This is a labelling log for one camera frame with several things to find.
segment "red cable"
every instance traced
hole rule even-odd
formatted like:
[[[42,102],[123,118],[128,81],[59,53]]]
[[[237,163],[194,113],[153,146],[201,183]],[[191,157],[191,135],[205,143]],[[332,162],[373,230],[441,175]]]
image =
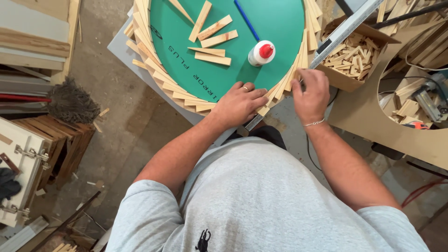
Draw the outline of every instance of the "red cable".
[[[51,102],[51,99],[47,98],[39,98],[39,97],[33,97],[33,96],[17,96],[17,95],[5,95],[0,94],[0,99],[11,99],[11,100],[26,100],[26,101],[43,101],[43,102]]]
[[[401,207],[404,208],[409,203],[411,203],[414,199],[418,198],[421,194],[423,194],[424,192],[426,192],[427,190],[429,190],[431,187],[433,187],[435,185],[448,184],[448,182],[442,182],[442,181],[444,181],[444,178],[438,179],[438,180],[433,181],[427,185],[417,188],[416,190],[411,192],[409,194],[409,196],[403,201],[403,203],[401,204]]]

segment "glue bottle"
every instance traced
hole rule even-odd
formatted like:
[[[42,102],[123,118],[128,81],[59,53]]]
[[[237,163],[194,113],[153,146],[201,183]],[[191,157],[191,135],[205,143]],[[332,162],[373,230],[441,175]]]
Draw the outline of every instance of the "glue bottle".
[[[253,66],[262,66],[271,62],[276,55],[276,48],[271,41],[262,40],[258,42],[249,52],[247,59]]]

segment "man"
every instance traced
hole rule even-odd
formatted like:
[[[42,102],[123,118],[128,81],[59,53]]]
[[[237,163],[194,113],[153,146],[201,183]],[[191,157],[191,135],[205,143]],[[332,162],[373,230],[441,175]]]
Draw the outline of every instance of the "man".
[[[267,103],[267,90],[238,82],[137,176],[106,251],[429,251],[368,164],[323,120],[328,78],[317,70],[299,72],[306,91],[292,81],[295,110],[335,195],[262,138],[207,150]]]

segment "silver bracelet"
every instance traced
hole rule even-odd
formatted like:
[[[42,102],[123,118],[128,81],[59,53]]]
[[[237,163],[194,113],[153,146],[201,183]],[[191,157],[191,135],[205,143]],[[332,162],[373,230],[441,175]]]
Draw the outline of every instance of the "silver bracelet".
[[[319,123],[321,123],[321,122],[323,122],[323,121],[325,121],[325,118],[324,118],[324,119],[322,119],[322,120],[320,120],[319,122],[313,122],[313,123],[310,123],[310,124],[304,125],[304,127],[308,127],[308,126],[311,126],[311,125],[316,125],[316,124],[319,124]]]

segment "left hand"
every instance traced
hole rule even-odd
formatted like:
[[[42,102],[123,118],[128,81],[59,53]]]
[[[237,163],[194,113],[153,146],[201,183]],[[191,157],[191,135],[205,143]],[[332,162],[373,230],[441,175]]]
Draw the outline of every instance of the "left hand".
[[[238,127],[256,114],[256,109],[264,106],[268,97],[264,97],[267,89],[255,89],[253,83],[237,82],[218,101],[207,117],[214,117],[225,130]]]

